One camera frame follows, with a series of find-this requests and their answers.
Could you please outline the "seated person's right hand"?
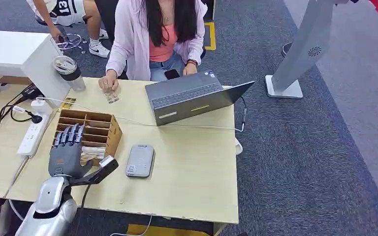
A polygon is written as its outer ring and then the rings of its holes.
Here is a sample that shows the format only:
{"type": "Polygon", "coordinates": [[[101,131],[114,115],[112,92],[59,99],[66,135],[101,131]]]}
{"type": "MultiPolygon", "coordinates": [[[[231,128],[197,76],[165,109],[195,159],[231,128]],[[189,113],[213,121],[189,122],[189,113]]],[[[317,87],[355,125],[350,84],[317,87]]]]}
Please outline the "seated person's right hand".
{"type": "Polygon", "coordinates": [[[105,76],[98,80],[98,84],[103,91],[115,91],[119,86],[117,72],[109,69],[105,76]]]}

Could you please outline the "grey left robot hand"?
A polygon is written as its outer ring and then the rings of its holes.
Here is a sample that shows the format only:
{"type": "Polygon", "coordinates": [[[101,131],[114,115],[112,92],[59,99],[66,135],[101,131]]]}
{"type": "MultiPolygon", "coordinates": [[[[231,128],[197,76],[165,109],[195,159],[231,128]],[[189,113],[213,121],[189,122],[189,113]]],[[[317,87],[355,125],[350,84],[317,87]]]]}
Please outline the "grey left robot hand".
{"type": "Polygon", "coordinates": [[[68,176],[79,179],[91,169],[93,166],[91,160],[87,161],[85,165],[80,162],[83,130],[84,125],[76,123],[57,133],[55,142],[50,149],[48,165],[50,176],[68,176]]]}

